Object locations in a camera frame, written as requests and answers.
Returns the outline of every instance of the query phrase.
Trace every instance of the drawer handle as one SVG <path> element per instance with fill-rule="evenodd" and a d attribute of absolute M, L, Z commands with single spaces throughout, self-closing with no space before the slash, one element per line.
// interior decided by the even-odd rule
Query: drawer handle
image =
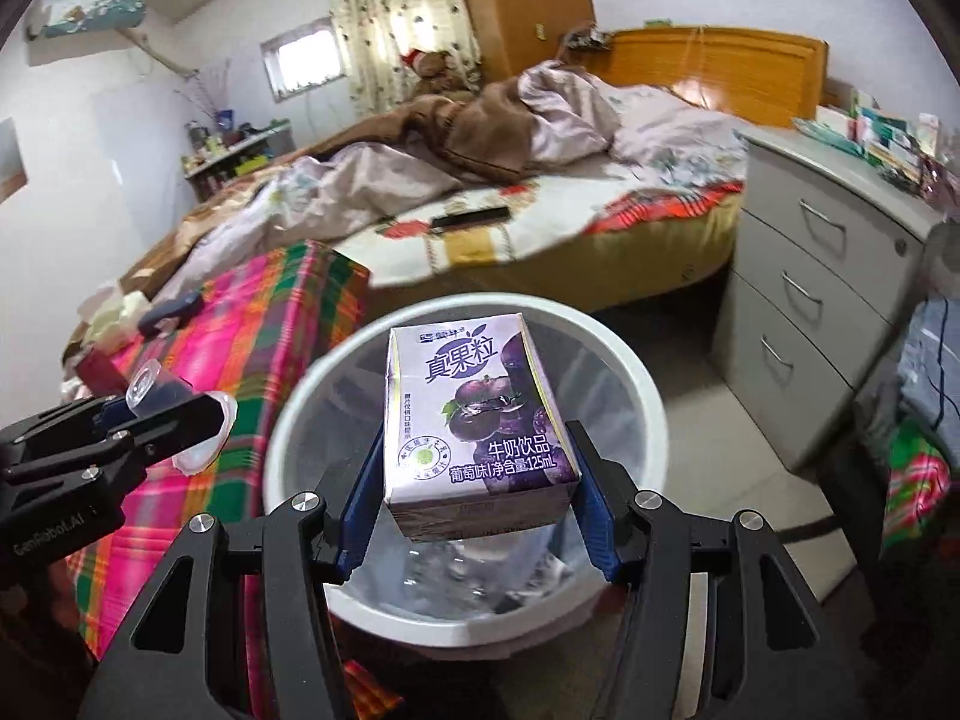
<path fill-rule="evenodd" d="M 841 223 L 839 223 L 838 221 L 832 220 L 832 219 L 829 218 L 829 216 L 828 216 L 827 214 L 825 214 L 823 211 L 818 211 L 816 208 L 814 208 L 812 205 L 810 205 L 810 204 L 808 203 L 808 201 L 806 201 L 806 200 L 801 200 L 801 201 L 800 201 L 800 208 L 803 208 L 803 210 L 808 211 L 809 213 L 812 213 L 816 218 L 819 218 L 819 220 L 825 221 L 825 222 L 826 222 L 827 224 L 829 224 L 831 227 L 836 227 L 838 230 L 842 230 L 843 232 L 847 232 L 847 227 L 846 227 L 846 225 L 841 224 Z"/>
<path fill-rule="evenodd" d="M 793 287 L 793 288 L 794 288 L 797 292 L 799 292 L 801 295 L 803 295 L 804 298 L 806 298 L 807 300 L 809 300 L 809 301 L 811 301 L 811 302 L 813 302 L 813 303 L 816 303 L 818 306 L 822 306 L 822 305 L 824 304 L 824 301 L 823 301 L 823 300 L 820 300 L 819 298 L 815 298 L 813 295 L 810 295 L 810 293 L 808 293 L 807 290 L 805 290 L 805 289 L 804 289 L 803 287 L 801 287 L 796 281 L 794 281 L 792 278 L 790 278 L 790 276 L 788 276 L 788 275 L 786 274 L 786 271 L 784 271 L 784 273 L 783 273 L 782 275 L 784 276 L 784 281 L 785 281 L 787 284 L 789 284 L 791 287 Z"/>
<path fill-rule="evenodd" d="M 788 367 L 790 368 L 790 370 L 793 370 L 793 362 L 786 362 L 786 360 L 784 360 L 783 357 L 779 356 L 779 354 L 776 354 L 776 349 L 773 346 L 770 346 L 770 343 L 767 343 L 766 336 L 760 336 L 760 343 L 763 344 L 764 349 L 766 349 L 768 352 L 770 352 L 770 354 L 774 356 L 774 359 L 777 362 L 779 362 L 784 367 Z"/>

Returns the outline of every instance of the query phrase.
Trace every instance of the wooden headboard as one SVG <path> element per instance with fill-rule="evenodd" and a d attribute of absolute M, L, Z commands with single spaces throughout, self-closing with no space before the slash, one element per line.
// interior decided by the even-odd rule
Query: wooden headboard
<path fill-rule="evenodd" d="M 618 32 L 613 50 L 577 60 L 613 86 L 664 86 L 754 124 L 789 127 L 792 117 L 815 114 L 827 44 L 761 29 L 668 26 Z"/>

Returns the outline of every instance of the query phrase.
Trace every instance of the plaid blanket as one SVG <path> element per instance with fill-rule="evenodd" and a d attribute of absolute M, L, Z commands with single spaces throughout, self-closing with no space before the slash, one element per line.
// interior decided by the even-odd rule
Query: plaid blanket
<path fill-rule="evenodd" d="M 697 218 L 712 210 L 730 194 L 743 191 L 742 181 L 731 181 L 716 187 L 700 189 L 693 194 L 655 194 L 641 191 L 627 194 L 608 203 L 587 228 L 587 235 L 627 230 L 645 221 L 662 218 Z"/>
<path fill-rule="evenodd" d="M 203 312 L 184 330 L 141 340 L 113 358 L 127 375 L 160 360 L 196 391 L 233 395 L 238 408 L 227 443 L 207 470 L 185 477 L 170 460 L 153 466 L 124 501 L 126 524 L 68 560 L 80 632 L 98 658 L 190 517 L 210 512 L 232 522 L 262 514 L 263 460 L 275 420 L 310 362 L 357 328 L 367 280 L 363 266 L 318 242 L 300 242 L 209 282 Z M 263 641 L 256 583 L 248 590 L 251 699 L 259 715 Z"/>

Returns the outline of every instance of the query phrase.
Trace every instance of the drawer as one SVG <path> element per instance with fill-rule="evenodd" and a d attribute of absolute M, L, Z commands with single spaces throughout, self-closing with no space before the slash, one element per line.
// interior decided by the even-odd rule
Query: drawer
<path fill-rule="evenodd" d="M 713 357 L 789 470 L 808 459 L 853 392 L 806 336 L 737 274 L 724 297 Z"/>
<path fill-rule="evenodd" d="M 733 269 L 813 341 L 857 386 L 889 325 L 846 283 L 798 245 L 740 215 Z"/>
<path fill-rule="evenodd" d="M 894 220 L 818 172 L 751 146 L 744 207 L 894 319 L 923 245 Z"/>

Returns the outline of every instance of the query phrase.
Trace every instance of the window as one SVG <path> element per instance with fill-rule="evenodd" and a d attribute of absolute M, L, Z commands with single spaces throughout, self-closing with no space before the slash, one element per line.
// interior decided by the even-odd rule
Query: window
<path fill-rule="evenodd" d="M 330 19 L 291 29 L 261 47 L 274 99 L 299 95 L 344 74 Z"/>

